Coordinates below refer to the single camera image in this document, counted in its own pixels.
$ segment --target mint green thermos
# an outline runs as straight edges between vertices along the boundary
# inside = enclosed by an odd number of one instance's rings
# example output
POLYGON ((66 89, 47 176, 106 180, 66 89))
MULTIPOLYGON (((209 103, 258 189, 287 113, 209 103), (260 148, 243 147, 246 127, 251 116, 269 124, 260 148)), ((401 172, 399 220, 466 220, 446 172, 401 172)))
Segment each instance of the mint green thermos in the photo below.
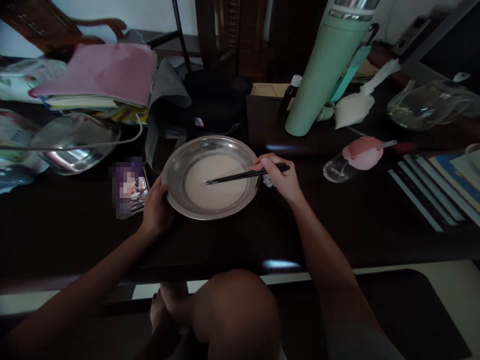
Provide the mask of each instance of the mint green thermos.
POLYGON ((360 45, 380 0, 335 0, 318 30, 295 102, 285 124, 306 135, 360 45))

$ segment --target blurred smartphone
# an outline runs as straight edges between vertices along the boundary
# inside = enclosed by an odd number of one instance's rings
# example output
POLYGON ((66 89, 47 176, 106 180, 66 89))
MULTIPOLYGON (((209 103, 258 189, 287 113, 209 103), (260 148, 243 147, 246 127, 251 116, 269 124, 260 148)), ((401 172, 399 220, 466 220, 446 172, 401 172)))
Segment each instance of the blurred smartphone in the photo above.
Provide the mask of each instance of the blurred smartphone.
POLYGON ((150 191, 150 184, 145 176, 145 167, 135 176, 135 183, 131 187, 130 208, 131 214, 138 214, 144 210, 145 198, 150 191))
POLYGON ((119 168, 116 174, 116 217, 127 219, 144 210, 145 198, 150 190, 145 167, 136 167, 134 163, 119 168))

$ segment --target dark bottle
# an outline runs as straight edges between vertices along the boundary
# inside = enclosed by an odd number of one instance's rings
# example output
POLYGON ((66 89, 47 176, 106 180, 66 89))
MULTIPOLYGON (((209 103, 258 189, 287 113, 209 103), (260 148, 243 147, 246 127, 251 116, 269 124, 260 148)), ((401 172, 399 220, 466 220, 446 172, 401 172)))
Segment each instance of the dark bottle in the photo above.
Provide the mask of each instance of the dark bottle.
POLYGON ((297 95, 299 90, 300 83, 302 82, 302 77, 300 75, 293 75, 290 81, 290 85, 286 88, 283 99, 281 100, 280 109, 278 110, 278 115, 283 118, 286 118, 289 115, 291 106, 290 102, 297 95))

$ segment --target chopsticks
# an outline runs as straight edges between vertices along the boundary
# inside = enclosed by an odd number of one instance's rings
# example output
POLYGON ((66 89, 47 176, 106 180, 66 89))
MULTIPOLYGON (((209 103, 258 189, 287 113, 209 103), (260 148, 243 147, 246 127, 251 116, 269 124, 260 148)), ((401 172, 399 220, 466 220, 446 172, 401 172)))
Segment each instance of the chopsticks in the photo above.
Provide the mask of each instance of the chopsticks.
MULTIPOLYGON (((282 173, 284 171, 290 170, 290 166, 288 166, 286 163, 276 164, 276 167, 282 173)), ((220 178, 214 179, 214 180, 209 180, 209 181, 206 181, 205 184, 206 185, 212 185, 212 184, 218 184, 218 183, 225 183, 225 182, 232 181, 232 180, 253 178, 255 176, 265 175, 265 174, 267 174, 267 170, 265 170, 263 168, 262 170, 259 170, 259 171, 253 171, 252 170, 252 171, 242 172, 242 173, 239 173, 239 174, 236 174, 236 175, 230 175, 230 176, 220 177, 220 178)))

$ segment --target bottle cap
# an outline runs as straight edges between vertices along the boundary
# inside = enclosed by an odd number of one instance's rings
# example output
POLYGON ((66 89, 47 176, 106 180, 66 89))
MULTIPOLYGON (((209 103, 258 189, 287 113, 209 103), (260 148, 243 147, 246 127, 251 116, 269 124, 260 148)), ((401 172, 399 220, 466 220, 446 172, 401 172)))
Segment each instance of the bottle cap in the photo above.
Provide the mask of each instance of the bottle cap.
POLYGON ((298 88, 302 82, 302 77, 300 75, 293 75, 290 81, 290 85, 298 88))

